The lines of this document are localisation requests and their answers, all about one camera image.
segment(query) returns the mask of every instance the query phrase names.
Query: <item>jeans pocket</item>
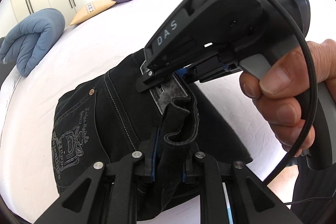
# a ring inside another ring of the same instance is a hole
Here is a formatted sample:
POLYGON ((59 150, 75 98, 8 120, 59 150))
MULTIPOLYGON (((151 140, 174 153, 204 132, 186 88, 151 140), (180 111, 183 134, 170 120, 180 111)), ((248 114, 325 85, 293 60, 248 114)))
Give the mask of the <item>jeans pocket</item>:
POLYGON ((97 90, 80 101, 68 102, 55 121, 52 133, 52 163, 59 193, 66 190, 90 165, 110 159, 98 136, 95 122, 97 90))

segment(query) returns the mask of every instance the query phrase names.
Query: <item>blue comforter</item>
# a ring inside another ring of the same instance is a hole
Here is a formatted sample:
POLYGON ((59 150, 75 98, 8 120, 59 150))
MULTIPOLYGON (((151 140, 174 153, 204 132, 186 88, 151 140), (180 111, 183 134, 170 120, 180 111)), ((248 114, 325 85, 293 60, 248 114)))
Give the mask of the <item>blue comforter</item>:
POLYGON ((6 35, 0 61, 6 64, 16 60, 20 74, 27 77, 60 38, 64 27, 64 16, 56 9, 47 8, 27 16, 6 35))

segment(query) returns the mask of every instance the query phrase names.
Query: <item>white lettering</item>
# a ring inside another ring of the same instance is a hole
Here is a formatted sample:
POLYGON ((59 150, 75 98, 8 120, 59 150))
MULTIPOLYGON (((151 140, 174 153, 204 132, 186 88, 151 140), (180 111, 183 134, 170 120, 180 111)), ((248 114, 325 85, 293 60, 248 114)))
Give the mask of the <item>white lettering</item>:
POLYGON ((157 44, 160 46, 162 44, 162 37, 157 38, 157 44))
POLYGON ((177 27, 176 20, 173 20, 173 21, 170 23, 170 26, 172 27, 172 28, 171 28, 172 30, 175 30, 176 27, 177 27))
POLYGON ((167 35, 170 35, 170 33, 167 30, 165 30, 165 39, 167 38, 167 35))

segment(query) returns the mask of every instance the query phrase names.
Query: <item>white bed sheet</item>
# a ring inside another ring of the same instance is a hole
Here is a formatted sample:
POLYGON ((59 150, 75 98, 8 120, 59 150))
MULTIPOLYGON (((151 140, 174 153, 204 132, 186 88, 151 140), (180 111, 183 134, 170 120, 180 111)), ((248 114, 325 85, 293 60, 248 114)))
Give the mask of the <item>white bed sheet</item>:
MULTIPOLYGON (((50 148, 58 98, 142 48, 181 1, 118 4, 67 28, 27 78, 13 69, 0 91, 0 193, 13 212, 34 222, 58 197, 50 148)), ((238 78, 235 74, 198 85, 250 151, 254 161, 249 167, 264 179, 284 152, 240 91, 238 78)), ((172 222, 199 223, 199 198, 148 221, 172 222)))

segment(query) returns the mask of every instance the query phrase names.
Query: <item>black cable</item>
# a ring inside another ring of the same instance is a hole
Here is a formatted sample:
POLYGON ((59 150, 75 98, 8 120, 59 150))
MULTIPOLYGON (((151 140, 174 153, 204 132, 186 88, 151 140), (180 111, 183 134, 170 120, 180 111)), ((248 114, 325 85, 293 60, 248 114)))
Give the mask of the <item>black cable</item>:
POLYGON ((298 203, 303 203, 303 202, 307 202, 307 201, 314 201, 314 200, 326 200, 326 201, 330 201, 332 199, 331 196, 329 197, 322 197, 322 198, 306 198, 303 200, 299 200, 299 201, 293 201, 293 202, 287 202, 284 203, 284 205, 293 205, 293 204, 298 204, 298 203))
POLYGON ((307 119, 303 125, 301 133, 298 139, 295 141, 291 150, 283 157, 283 159, 278 163, 278 165, 274 168, 274 170, 268 175, 268 177, 263 181, 265 185, 268 185, 290 162, 290 160, 295 156, 303 142, 305 141, 310 128, 314 122, 316 107, 317 107, 317 79, 314 62, 306 43, 305 37, 300 30, 299 26, 296 24, 295 20, 291 17, 291 15, 287 12, 285 8, 277 1, 277 0, 267 0, 278 12, 279 14, 286 20, 288 25, 292 28, 295 37, 297 38, 303 56, 305 58, 307 69, 308 69, 308 77, 309 77, 309 85, 310 85, 310 93, 309 93, 309 111, 307 119))

